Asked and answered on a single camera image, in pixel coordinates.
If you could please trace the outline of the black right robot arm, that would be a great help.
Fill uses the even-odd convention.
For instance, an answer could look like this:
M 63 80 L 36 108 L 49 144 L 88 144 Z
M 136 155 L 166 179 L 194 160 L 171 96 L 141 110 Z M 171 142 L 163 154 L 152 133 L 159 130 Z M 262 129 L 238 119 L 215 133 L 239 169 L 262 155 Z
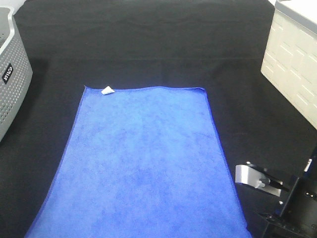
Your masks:
M 315 238 L 317 236 L 317 149 L 301 177 L 293 177 L 288 196 L 274 213 L 260 213 L 261 238 Z

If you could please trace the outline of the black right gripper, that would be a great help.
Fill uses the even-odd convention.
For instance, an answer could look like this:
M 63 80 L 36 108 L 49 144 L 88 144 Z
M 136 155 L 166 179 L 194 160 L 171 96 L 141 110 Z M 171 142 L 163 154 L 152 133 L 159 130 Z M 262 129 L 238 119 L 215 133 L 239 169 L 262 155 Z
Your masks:
M 309 234 L 280 217 L 269 213 L 256 213 L 252 223 L 254 238 L 316 238 L 317 234 Z

